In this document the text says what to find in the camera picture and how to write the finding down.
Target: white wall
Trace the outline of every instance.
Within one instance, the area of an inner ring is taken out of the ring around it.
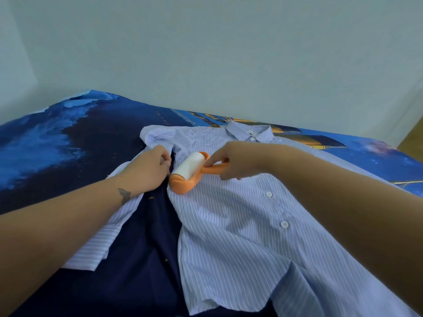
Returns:
[[[0,0],[0,124],[33,108],[37,79],[7,0]]]
[[[423,0],[9,2],[57,99],[92,88],[394,145],[423,115]]]

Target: wrist tattoo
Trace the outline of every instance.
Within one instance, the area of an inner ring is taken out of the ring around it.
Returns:
[[[125,203],[131,200],[131,193],[122,188],[118,188],[118,191],[122,196],[122,206],[123,206]]]

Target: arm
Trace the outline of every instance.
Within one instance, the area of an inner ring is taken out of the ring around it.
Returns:
[[[422,198],[286,145],[230,142],[206,166],[228,159],[223,180],[272,174],[352,256],[423,313]]]
[[[146,151],[120,174],[0,216],[0,311],[13,312],[130,198],[158,187],[171,157]]]

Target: bedsheet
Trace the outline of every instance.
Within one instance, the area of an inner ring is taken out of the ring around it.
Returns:
[[[228,120],[95,90],[66,98],[0,126],[0,211],[104,179],[145,147],[139,138],[144,126],[220,127]],[[276,136],[325,149],[423,197],[423,165],[383,142],[293,126],[272,125],[272,130]],[[45,316],[185,315],[176,259],[181,224],[169,211],[165,187],[166,182],[143,198],[97,271],[60,269],[14,315],[29,316],[35,311]],[[272,313],[269,305],[262,311]]]

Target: forearm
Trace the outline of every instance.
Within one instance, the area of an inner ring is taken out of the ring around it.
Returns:
[[[118,177],[0,216],[0,310],[12,312],[121,207]]]
[[[363,266],[421,310],[423,199],[275,145],[268,172]]]

